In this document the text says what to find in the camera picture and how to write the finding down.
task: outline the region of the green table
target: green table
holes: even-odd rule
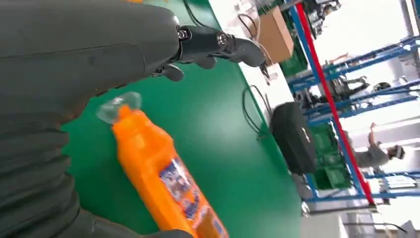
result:
[[[181,0],[149,1],[173,10],[192,24]],[[217,27],[207,1],[192,10]],[[175,140],[175,146],[232,238],[299,237],[300,198],[284,159],[269,136],[262,141],[246,123],[241,95],[246,87],[238,65],[219,60],[213,70],[182,65],[178,83],[149,78],[93,98],[80,118],[64,127],[65,149],[72,160],[82,206],[140,234],[158,231],[115,156],[108,124],[96,117],[98,107],[127,91],[142,95],[142,109]],[[249,97],[248,111],[261,121]]]

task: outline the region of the clear bottle cap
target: clear bottle cap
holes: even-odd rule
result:
[[[131,110],[140,109],[140,94],[135,92],[128,92],[118,96],[99,107],[96,115],[99,117],[99,119],[109,124],[114,124],[120,119],[120,108],[124,105],[127,105]]]

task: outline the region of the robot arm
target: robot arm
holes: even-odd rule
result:
[[[134,237],[80,208],[60,126],[111,88],[148,76],[176,81],[183,73],[173,63],[211,68],[214,58],[264,61],[249,40],[180,27],[160,7],[0,0],[0,237]]]

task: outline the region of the cardboard box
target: cardboard box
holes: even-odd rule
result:
[[[260,17],[260,39],[258,42],[265,47],[272,62],[265,52],[268,65],[283,62],[293,54],[294,43],[278,7]]]

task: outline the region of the plastic bottle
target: plastic bottle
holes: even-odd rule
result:
[[[113,124],[118,160],[161,230],[195,238],[229,235],[176,153],[172,138],[139,110],[140,95],[104,104],[98,117]]]

